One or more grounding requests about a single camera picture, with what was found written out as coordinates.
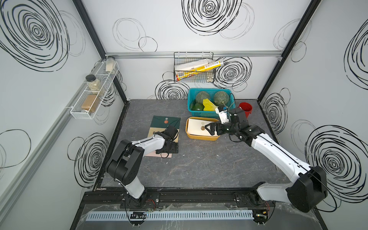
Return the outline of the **yellow plastic storage box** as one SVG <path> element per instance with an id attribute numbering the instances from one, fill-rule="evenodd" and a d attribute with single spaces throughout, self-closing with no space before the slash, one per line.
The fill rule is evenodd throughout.
<path id="1" fill-rule="evenodd" d="M 212 121 L 212 122 L 218 122 L 219 121 L 219 120 L 217 120 L 215 118 L 207 118 L 207 117 L 190 117 L 190 118 L 199 119 L 199 120 L 206 120 L 206 121 Z M 187 136 L 190 139 L 207 140 L 207 141 L 216 141 L 216 140 L 218 140 L 219 136 L 211 136 L 211 137 L 208 137 L 208 136 L 196 136 L 196 135 L 190 135 L 190 134 L 188 134 L 188 132 L 187 132 L 187 126 L 188 126 L 188 121 L 189 121 L 190 118 L 188 118 L 187 121 L 186 121 L 186 134 L 187 134 Z"/>

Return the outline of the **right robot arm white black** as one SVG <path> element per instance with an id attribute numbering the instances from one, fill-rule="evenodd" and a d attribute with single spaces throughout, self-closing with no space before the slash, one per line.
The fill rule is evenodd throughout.
<path id="1" fill-rule="evenodd" d="M 250 125 L 242 109 L 231 109 L 229 116 L 219 117 L 220 121 L 204 126 L 210 135 L 236 136 L 240 142 L 246 143 L 272 161 L 290 180 L 288 184 L 259 183 L 251 195 L 255 203 L 289 203 L 307 213 L 328 196 L 325 170 L 298 159 L 272 140 L 259 126 Z"/>

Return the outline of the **pink envelope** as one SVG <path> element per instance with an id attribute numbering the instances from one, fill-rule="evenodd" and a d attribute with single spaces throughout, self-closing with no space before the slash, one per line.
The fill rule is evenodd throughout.
<path id="1" fill-rule="evenodd" d="M 160 158 L 166 159 L 166 158 L 171 158 L 172 154 L 171 153 L 159 153 L 159 154 L 157 154 L 154 151 L 154 152 L 151 152 L 151 153 L 145 155 L 145 157 L 160 157 Z"/>

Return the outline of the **cream white envelope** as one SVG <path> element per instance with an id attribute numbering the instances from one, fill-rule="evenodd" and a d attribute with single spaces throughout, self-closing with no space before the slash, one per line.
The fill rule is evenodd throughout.
<path id="1" fill-rule="evenodd" d="M 190 135 L 211 137 L 213 135 L 211 135 L 210 132 L 205 128 L 205 126 L 210 123 L 212 123 L 212 121 L 190 118 L 188 121 L 187 132 Z"/>

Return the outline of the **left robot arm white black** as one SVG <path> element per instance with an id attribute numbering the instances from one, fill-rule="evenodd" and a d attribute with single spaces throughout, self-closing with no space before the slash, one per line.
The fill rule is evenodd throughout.
<path id="1" fill-rule="evenodd" d="M 177 153 L 178 130 L 168 126 L 164 131 L 154 132 L 142 140 L 122 140 L 112 153 L 105 166 L 105 172 L 119 182 L 134 199 L 140 199 L 145 192 L 144 185 L 138 178 L 138 172 L 144 156 L 155 153 Z"/>

